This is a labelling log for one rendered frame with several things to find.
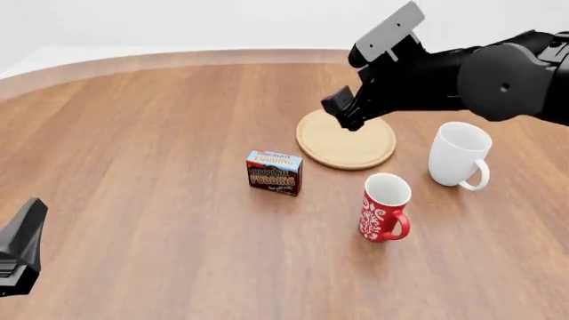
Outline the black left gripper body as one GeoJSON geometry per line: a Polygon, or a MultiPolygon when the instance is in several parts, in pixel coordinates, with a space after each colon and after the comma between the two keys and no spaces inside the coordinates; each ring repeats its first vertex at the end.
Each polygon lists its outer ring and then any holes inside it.
{"type": "Polygon", "coordinates": [[[16,260],[0,257],[0,298],[30,294],[41,271],[41,258],[16,260]]]}

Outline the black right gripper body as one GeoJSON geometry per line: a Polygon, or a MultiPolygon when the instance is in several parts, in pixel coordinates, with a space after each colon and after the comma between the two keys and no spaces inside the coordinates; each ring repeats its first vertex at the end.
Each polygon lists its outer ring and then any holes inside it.
{"type": "Polygon", "coordinates": [[[400,73],[404,64],[427,55],[421,41],[410,33],[377,58],[368,60],[354,44],[349,52],[349,65],[357,68],[362,82],[350,106],[361,113],[391,113],[402,100],[400,73]]]}

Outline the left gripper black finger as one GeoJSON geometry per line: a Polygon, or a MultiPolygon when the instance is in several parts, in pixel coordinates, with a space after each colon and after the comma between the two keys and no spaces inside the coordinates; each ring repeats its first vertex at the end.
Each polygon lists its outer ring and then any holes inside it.
{"type": "Polygon", "coordinates": [[[0,230],[0,260],[41,270],[40,241],[48,207],[41,199],[29,199],[0,230]]]}

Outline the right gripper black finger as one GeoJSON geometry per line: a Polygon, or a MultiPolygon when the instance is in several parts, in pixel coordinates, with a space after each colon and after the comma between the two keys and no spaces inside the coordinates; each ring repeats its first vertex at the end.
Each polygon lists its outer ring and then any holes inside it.
{"type": "Polygon", "coordinates": [[[321,100],[324,111],[334,116],[341,127],[351,127],[354,95],[347,85],[321,100]]]}
{"type": "Polygon", "coordinates": [[[376,98],[371,87],[360,87],[346,111],[347,130],[356,132],[364,126],[366,121],[381,116],[383,110],[376,98]]]}

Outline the round wooden plate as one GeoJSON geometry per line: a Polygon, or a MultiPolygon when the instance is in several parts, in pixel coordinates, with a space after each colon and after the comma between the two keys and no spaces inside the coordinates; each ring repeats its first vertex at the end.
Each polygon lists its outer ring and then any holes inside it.
{"type": "Polygon", "coordinates": [[[352,132],[322,110],[312,111],[299,121],[295,138],[301,151],[315,162],[347,171],[383,164],[397,145],[394,131],[383,119],[373,119],[352,132]]]}

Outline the chocolate pudding box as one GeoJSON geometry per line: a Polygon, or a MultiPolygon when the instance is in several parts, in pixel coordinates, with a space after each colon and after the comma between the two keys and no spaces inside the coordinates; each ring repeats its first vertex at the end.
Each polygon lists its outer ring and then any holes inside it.
{"type": "Polygon", "coordinates": [[[303,159],[272,151],[252,149],[246,158],[249,185],[297,196],[302,186],[303,159]]]}

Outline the red mug with white pattern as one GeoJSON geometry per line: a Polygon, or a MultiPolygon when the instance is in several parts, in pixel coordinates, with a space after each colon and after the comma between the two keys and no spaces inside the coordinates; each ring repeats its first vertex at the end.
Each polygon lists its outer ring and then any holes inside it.
{"type": "Polygon", "coordinates": [[[410,233],[410,221],[404,208],[412,191],[397,175],[378,172],[365,181],[364,198],[358,230],[370,242],[404,239],[410,233]]]}

